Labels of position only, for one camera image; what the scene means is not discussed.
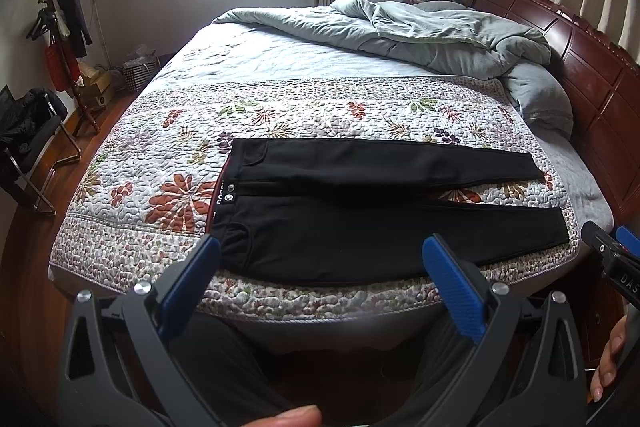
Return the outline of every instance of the wooden headboard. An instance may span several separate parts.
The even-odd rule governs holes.
[[[607,198],[616,224],[640,211],[640,68],[581,17],[548,0],[467,0],[477,10],[540,29],[549,70],[574,110],[572,145]]]

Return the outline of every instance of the finger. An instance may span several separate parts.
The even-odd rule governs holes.
[[[285,411],[272,418],[262,418],[244,427],[320,427],[322,415],[315,405]]]
[[[609,335],[609,344],[611,346],[611,354],[617,354],[625,344],[626,340],[626,315],[622,317],[618,323],[613,326]]]
[[[591,396],[594,402],[598,402],[602,398],[602,384],[600,383],[600,374],[596,369],[591,378]]]
[[[598,365],[598,372],[600,373],[600,382],[603,387],[607,387],[611,385],[614,378],[616,378],[616,373],[618,369],[616,367],[616,362],[611,355],[611,347],[610,344],[607,343],[604,346],[604,351],[602,352],[602,358],[600,359],[600,364]]]

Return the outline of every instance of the quilted bedspread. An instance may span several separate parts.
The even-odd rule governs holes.
[[[174,66],[176,78],[180,68]],[[514,283],[568,263],[578,230],[569,197],[497,80],[461,76],[220,80],[147,89],[93,158],[68,208],[50,263],[126,292],[184,259],[204,232],[214,183],[234,137],[423,140],[530,152],[545,180],[449,190],[468,204],[560,206],[570,242],[483,267]],[[427,277],[348,288],[296,288],[222,271],[201,308],[270,321],[399,312],[438,301]]]

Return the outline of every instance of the blue gripper pad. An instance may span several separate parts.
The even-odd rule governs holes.
[[[422,263],[438,288],[458,332],[479,344],[486,332],[484,299],[472,286],[442,238],[432,235],[424,240]]]
[[[630,253],[640,258],[640,239],[638,239],[627,227],[618,227],[616,239]]]
[[[207,234],[188,258],[180,263],[184,267],[180,267],[178,277],[158,303],[156,312],[158,335],[164,342],[178,337],[184,331],[207,285],[220,267],[220,257],[220,243]]]

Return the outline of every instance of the wooden floor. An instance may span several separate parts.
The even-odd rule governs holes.
[[[18,208],[5,243],[0,264],[0,351],[51,417],[55,416],[58,357],[70,301],[49,281],[49,253],[82,174],[133,99],[127,95],[111,103],[97,118],[98,136],[90,126],[83,127],[78,139],[81,160],[57,169],[46,192],[57,215],[37,216]],[[59,133],[31,177],[36,186],[56,159],[49,152],[62,158],[74,150]]]

